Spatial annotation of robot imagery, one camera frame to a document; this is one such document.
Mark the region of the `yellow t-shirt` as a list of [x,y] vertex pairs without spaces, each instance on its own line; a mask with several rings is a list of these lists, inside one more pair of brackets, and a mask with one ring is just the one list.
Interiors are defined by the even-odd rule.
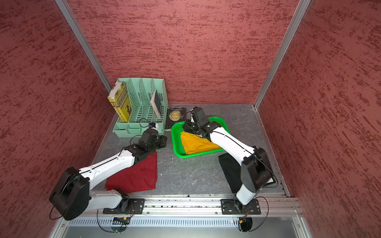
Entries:
[[181,132],[180,139],[186,155],[221,149],[220,146],[208,139],[201,138],[201,136],[190,134],[185,131]]

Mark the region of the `green plastic basket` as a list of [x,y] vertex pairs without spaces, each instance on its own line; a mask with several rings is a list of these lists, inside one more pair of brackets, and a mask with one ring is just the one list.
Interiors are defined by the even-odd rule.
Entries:
[[196,157],[196,156],[201,156],[201,155],[212,154],[212,153],[224,151],[224,149],[221,148],[218,150],[212,150],[212,151],[208,151],[208,152],[186,155],[184,148],[182,146],[182,143],[181,143],[181,139],[180,139],[180,134],[181,134],[181,132],[184,131],[183,130],[184,123],[185,122],[176,123],[171,128],[173,151],[174,151],[176,156],[183,158],[183,159],[186,159],[186,158],[191,158],[191,157]]

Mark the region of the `dark red t-shirt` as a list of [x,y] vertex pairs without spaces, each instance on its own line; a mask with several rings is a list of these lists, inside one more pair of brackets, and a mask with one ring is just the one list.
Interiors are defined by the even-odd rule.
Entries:
[[121,190],[134,193],[156,188],[157,152],[148,155],[140,163],[126,168],[106,180],[106,190]]

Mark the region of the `black t-shirt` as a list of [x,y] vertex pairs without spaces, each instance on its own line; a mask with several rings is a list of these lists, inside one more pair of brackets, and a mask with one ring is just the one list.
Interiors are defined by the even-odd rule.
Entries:
[[218,156],[218,159],[232,193],[237,193],[243,184],[241,181],[241,166],[228,153]]

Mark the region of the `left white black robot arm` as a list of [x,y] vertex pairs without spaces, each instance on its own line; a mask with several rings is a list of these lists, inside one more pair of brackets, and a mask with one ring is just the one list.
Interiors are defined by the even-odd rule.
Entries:
[[66,169],[53,188],[49,201],[62,218],[73,220],[83,212],[118,208],[127,196],[118,190],[95,191],[102,181],[137,165],[148,155],[167,146],[167,137],[154,128],[147,129],[137,143],[123,147],[119,153],[88,167]]

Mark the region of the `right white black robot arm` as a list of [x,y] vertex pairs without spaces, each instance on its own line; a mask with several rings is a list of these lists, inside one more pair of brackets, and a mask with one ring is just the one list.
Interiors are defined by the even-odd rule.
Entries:
[[210,120],[201,107],[193,108],[190,115],[191,119],[187,119],[183,126],[184,131],[220,146],[240,166],[242,185],[234,197],[234,206],[237,211],[246,210],[264,186],[278,185],[278,179],[264,149],[242,143],[227,132],[221,124]]

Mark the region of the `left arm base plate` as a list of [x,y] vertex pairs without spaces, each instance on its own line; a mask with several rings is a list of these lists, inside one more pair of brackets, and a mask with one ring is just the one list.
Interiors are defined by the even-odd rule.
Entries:
[[141,215],[145,204],[143,198],[122,198],[115,208],[104,208],[102,213],[107,215]]

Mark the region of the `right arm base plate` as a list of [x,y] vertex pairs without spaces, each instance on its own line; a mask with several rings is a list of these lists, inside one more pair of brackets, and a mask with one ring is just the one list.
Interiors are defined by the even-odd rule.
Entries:
[[257,199],[252,199],[247,205],[242,205],[237,199],[221,199],[220,203],[223,215],[261,215]]

